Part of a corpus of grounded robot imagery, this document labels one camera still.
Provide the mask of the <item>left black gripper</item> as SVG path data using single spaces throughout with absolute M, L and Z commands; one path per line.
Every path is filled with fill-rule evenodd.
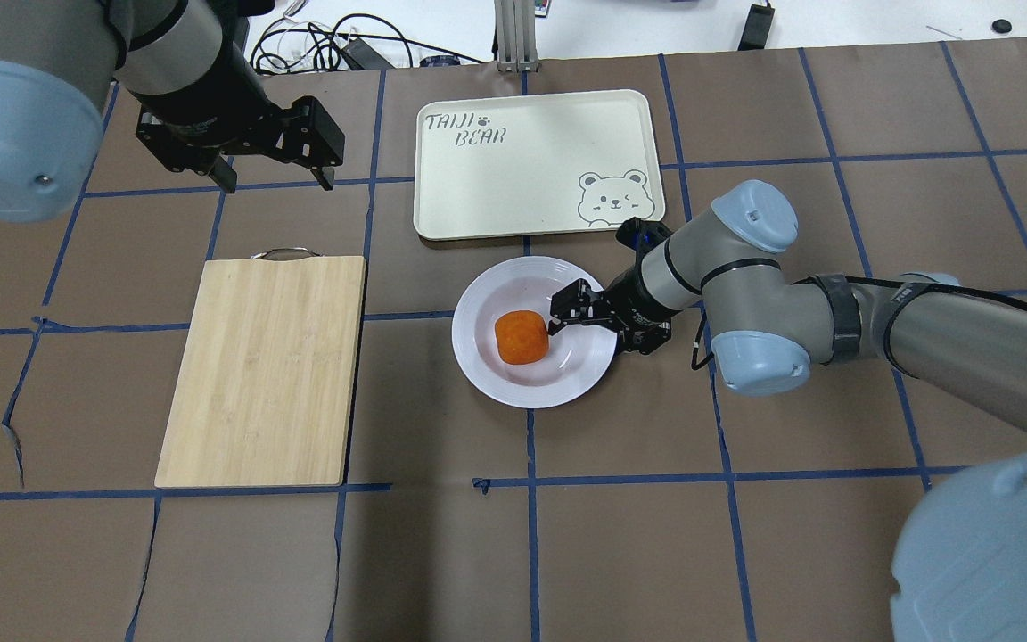
M 164 93 L 138 89 L 135 98 L 136 136 L 150 154 L 164 169 L 210 175 L 224 194 L 234 194 L 239 183 L 225 155 L 298 164 L 325 191 L 334 190 L 335 169 L 345 162 L 345 133 L 316 97 L 282 107 L 254 76 L 202 76 Z

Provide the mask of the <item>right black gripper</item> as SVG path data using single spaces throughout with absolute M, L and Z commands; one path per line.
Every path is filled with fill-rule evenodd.
M 568 326 L 599 326 L 617 334 L 616 353 L 649 355 L 671 338 L 674 310 L 665 308 L 643 281 L 643 261 L 664 243 L 671 230 L 661 222 L 631 217 L 617 228 L 617 243 L 633 251 L 633 265 L 607 288 L 578 279 L 555 292 L 549 304 L 549 334 Z

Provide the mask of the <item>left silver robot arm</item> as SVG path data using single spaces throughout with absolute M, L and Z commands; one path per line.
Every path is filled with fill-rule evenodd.
M 136 135 L 162 166 L 237 186 L 227 157 L 309 169 L 330 190 L 345 135 L 317 98 L 270 101 L 240 48 L 272 1 L 0 1 L 0 220 L 72 207 L 118 82 L 142 105 Z

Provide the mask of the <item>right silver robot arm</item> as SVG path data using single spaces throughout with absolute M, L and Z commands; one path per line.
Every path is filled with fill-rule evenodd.
M 1027 433 L 1027 303 L 941 273 L 896 280 L 815 274 L 787 282 L 794 207 L 746 180 L 678 231 L 633 217 L 616 237 L 635 264 L 603 290 L 551 298 L 547 331 L 602 326 L 648 354 L 671 319 L 702 304 L 705 363 L 745 396 L 793 391 L 817 363 L 880 358 Z M 891 567 L 898 641 L 1027 641 L 1027 454 L 974 465 L 925 493 Z

